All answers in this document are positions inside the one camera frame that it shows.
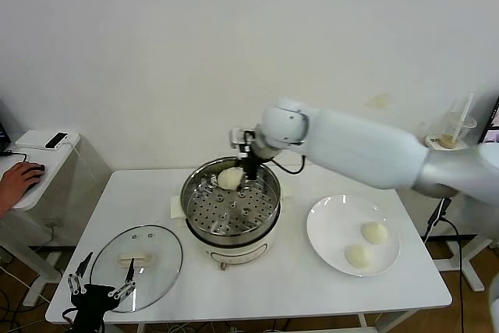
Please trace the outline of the person's bare hand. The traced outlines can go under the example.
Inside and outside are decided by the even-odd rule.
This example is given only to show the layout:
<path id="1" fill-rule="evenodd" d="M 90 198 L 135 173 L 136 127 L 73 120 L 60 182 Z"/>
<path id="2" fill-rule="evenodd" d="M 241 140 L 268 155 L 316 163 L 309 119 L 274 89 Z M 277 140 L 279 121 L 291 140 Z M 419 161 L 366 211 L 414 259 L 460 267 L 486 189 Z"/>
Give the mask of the person's bare hand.
<path id="1" fill-rule="evenodd" d="M 44 174 L 43 165 L 30 162 L 17 163 L 6 171 L 1 178 L 1 212 L 12 209 Z"/>

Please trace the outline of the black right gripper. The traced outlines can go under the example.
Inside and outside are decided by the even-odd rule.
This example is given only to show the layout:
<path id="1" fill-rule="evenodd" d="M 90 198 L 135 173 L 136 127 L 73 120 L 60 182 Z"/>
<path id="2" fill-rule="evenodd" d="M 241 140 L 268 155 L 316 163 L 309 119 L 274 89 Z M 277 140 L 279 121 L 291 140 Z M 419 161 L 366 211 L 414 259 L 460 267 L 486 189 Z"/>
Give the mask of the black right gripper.
<path id="1" fill-rule="evenodd" d="M 245 157 L 238 159 L 236 166 L 242 168 L 244 172 L 248 172 L 248 180 L 256 181 L 258 168 L 260 166 L 260 158 L 252 151 L 249 151 Z"/>

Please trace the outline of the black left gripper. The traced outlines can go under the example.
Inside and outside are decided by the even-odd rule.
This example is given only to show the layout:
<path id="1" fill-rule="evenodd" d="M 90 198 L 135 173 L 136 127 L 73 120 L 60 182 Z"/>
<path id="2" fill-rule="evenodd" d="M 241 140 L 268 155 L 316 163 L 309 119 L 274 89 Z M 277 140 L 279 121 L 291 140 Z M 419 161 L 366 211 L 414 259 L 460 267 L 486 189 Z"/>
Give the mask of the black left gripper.
<path id="1" fill-rule="evenodd" d="M 71 332 L 105 332 L 104 315 L 117 307 L 136 288 L 134 281 L 134 263 L 132 258 L 126 273 L 124 285 L 115 289 L 112 286 L 82 284 L 83 276 L 88 268 L 93 254 L 89 253 L 80 262 L 76 271 L 68 275 L 67 281 L 71 292 L 71 303 L 76 309 Z"/>

